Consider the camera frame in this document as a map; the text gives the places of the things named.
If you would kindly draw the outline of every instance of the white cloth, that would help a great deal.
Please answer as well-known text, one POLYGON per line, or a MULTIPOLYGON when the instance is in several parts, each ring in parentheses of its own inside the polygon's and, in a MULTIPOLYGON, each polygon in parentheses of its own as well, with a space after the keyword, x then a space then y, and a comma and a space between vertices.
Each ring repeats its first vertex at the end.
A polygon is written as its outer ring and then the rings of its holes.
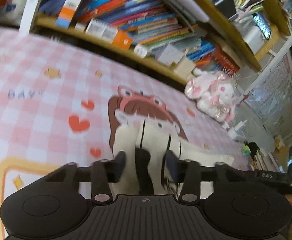
MULTIPOLYGON (((202 166, 214 167, 216 162, 224 162, 231 165, 234 161, 233 156, 214 155, 211 151, 193 145, 180 137, 171 137, 169 144, 169 134, 151 124, 142 122, 139 130, 134 127, 120 127, 116 131, 113 153, 116 155, 121 150, 125 151, 127 162, 120 181, 113 184, 115 195, 139 194, 135 167, 135 148, 140 146, 151 155, 148 173, 153 182, 155 195, 171 194, 169 190, 161 185, 162 158, 166 150, 172 150, 180 160, 194 160, 202 166)), ((170 178, 167 169, 165 169, 164 174, 165 177, 170 178)))

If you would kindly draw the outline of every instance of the ridged black surface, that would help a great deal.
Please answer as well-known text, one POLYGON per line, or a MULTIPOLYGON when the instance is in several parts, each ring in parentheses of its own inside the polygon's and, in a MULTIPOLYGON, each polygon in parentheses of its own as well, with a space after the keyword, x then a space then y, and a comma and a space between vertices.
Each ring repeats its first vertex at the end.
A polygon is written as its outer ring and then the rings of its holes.
MULTIPOLYGON (((234 240, 213 228, 197 207, 173 196, 125 196, 93 208, 87 220, 56 240, 234 240)), ((272 240, 284 240, 275 236, 272 240)), ((10 236, 7 240, 20 240, 10 236)))

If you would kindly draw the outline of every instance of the black circular disc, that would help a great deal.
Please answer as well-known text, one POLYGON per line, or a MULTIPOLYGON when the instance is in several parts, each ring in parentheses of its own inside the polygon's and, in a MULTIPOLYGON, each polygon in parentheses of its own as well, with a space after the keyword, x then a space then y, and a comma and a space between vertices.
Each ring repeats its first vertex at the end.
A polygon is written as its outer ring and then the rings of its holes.
POLYGON ((0 208, 9 234, 22 238, 50 238, 65 234, 88 213, 86 200, 62 183, 27 187, 10 195, 0 208))
POLYGON ((218 188, 206 199, 204 212, 226 234, 252 239, 277 233, 292 216, 283 195, 255 182, 230 182, 218 188))

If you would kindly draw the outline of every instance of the gingham pattern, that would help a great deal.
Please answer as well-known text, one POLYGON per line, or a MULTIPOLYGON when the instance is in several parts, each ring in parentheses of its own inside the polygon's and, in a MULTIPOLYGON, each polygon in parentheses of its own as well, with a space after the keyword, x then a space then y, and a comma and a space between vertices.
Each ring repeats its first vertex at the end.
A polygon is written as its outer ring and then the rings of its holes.
POLYGON ((117 95, 119 85, 155 94, 177 116, 191 143, 207 144, 212 154, 236 155, 234 166, 246 169, 240 146, 218 123, 196 110, 183 93, 93 53, 35 35, 19 37, 17 31, 2 28, 0 161, 17 156, 41 163, 86 166, 96 160, 89 154, 90 148, 100 148, 101 159, 112 158, 107 105, 109 98, 117 95), (45 76, 49 67, 59 69, 61 78, 45 76), (97 70, 102 77, 95 75, 97 70), (93 111, 81 106, 81 100, 88 99, 95 103, 93 111), (187 107, 195 117, 187 113, 187 107), (88 119, 90 129, 73 133, 68 124, 71 114, 88 119))

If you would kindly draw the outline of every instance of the plush toy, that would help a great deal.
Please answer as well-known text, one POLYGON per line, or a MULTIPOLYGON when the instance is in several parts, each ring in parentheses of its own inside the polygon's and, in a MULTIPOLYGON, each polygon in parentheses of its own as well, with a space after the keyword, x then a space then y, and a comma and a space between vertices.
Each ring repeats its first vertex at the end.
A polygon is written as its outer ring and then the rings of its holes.
POLYGON ((185 94, 197 100, 197 108, 218 122, 229 122, 235 116, 235 81, 223 71, 202 71, 188 82, 185 94))

